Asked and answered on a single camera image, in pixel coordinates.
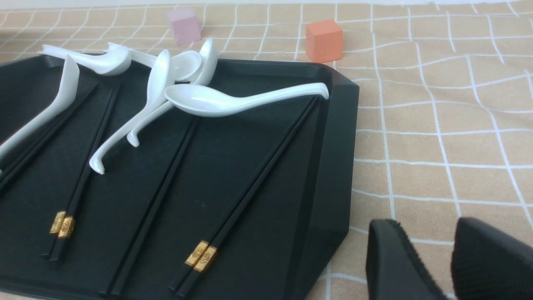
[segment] checkered tablecloth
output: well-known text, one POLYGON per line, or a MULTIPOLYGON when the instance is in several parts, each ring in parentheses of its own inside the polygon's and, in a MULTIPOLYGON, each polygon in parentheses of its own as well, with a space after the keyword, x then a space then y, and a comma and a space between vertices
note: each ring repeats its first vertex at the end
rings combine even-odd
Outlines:
MULTIPOLYGON (((308 61, 305 24, 334 19, 361 87, 348 237, 309 299, 367 299, 368 223, 402 223, 451 298, 456 220, 474 216, 533 246, 533 2, 474 5, 189 5, 221 58, 308 61)), ((178 47, 174 5, 0 12, 0 61, 42 44, 158 54, 178 47)), ((0 295, 0 299, 12 298, 0 295)))

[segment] pink cube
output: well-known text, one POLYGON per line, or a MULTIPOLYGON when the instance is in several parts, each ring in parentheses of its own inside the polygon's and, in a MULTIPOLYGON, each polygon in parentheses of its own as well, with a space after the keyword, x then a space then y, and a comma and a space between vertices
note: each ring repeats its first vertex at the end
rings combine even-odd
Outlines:
POLYGON ((190 7, 169 12, 167 19, 178 45, 201 40, 200 24, 195 12, 190 7))

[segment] gold chopstick band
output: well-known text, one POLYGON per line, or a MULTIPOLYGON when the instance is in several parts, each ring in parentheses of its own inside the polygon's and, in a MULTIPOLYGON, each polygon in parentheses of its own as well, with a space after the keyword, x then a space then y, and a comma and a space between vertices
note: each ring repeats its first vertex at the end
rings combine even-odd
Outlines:
POLYGON ((198 246, 196 246, 195 250, 189 255, 189 258, 185 261, 187 265, 190 265, 191 267, 194 267, 196 265, 196 262, 200 259, 200 256, 202 256, 207 249, 207 246, 209 246, 209 243, 206 241, 200 241, 198 246))
POLYGON ((50 228, 50 233, 58 233, 61 225, 63 224, 63 219, 65 218, 65 215, 67 214, 66 211, 60 211, 55 215, 54 222, 52 223, 52 227, 50 228))
POLYGON ((198 272, 203 272, 209 267, 209 264, 214 260, 214 256, 216 254, 216 248, 213 246, 209 246, 207 250, 205 251, 204 255, 198 260, 198 263, 195 266, 195 270, 198 272))
POLYGON ((61 230, 58 234, 58 239, 69 238, 74 231, 74 219, 72 217, 66 217, 63 220, 63 225, 61 225, 61 230))

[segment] white porcelain spoon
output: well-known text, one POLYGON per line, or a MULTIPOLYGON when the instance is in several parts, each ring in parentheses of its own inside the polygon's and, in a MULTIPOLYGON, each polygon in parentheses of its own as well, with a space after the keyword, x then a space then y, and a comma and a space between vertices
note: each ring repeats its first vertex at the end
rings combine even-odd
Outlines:
MULTIPOLYGON (((115 43, 108 43, 109 48, 104 52, 110 52, 118 47, 123 47, 122 45, 115 43)), ((157 56, 152 54, 144 53, 139 50, 131 49, 130 53, 132 55, 132 60, 140 64, 143 64, 151 68, 157 56)), ((176 81, 187 81, 189 77, 194 75, 196 71, 201 67, 201 56, 196 51, 185 51, 171 58, 172 65, 174 66, 174 76, 176 81)))
POLYGON ((130 50, 128 47, 124 46, 120 46, 113 51, 97 56, 78 53, 50 45, 43 45, 43 50, 39 51, 39 53, 62 59, 65 59, 65 57, 69 55, 78 64, 104 76, 114 76, 123 73, 130 67, 132 62, 130 50))
MULTIPOLYGON (((204 45, 201 47, 199 54, 201 55, 202 63, 200 70, 198 70, 192 77, 189 78, 191 84, 195 85, 209 85, 213 74, 215 74, 216 64, 219 61, 219 54, 213 45, 213 39, 208 38, 204 45)), ((146 127, 148 124, 153 122, 155 119, 159 118, 169 110, 171 110, 174 105, 167 101, 150 115, 144 118, 139 124, 137 124, 133 130, 128 133, 127 139, 130 144, 134 147, 139 146, 139 132, 146 127)))
POLYGON ((146 105, 133 118, 126 122, 126 124, 122 125, 120 129, 113 133, 113 135, 109 137, 98 150, 96 150, 89 160, 89 165, 94 171, 104 174, 106 170, 103 166, 102 158, 107 151, 120 141, 120 139, 126 136, 137 123, 166 101, 164 90, 166 87, 174 83, 174 79, 171 76, 171 68, 170 54, 168 50, 163 50, 157 57, 157 60, 152 67, 152 71, 150 72, 150 77, 148 78, 146 105))
POLYGON ((201 85, 176 84, 165 90, 165 97, 174 106, 201 117, 225 117, 265 104, 311 95, 320 95, 327 100, 328 87, 323 83, 309 83, 241 98, 201 85))
POLYGON ((70 56, 66 56, 57 96, 55 96, 55 99, 46 109, 0 145, 0 160, 4 159, 10 151, 15 149, 32 133, 59 115, 74 102, 78 90, 78 79, 78 65, 70 56))

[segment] orange block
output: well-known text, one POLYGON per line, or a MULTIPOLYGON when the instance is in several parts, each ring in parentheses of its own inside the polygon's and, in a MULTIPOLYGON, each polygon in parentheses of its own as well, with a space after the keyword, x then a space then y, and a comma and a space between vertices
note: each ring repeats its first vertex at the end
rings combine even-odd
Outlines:
POLYGON ((334 20, 305 26, 305 53, 312 62, 341 59, 342 44, 342 28, 334 20))

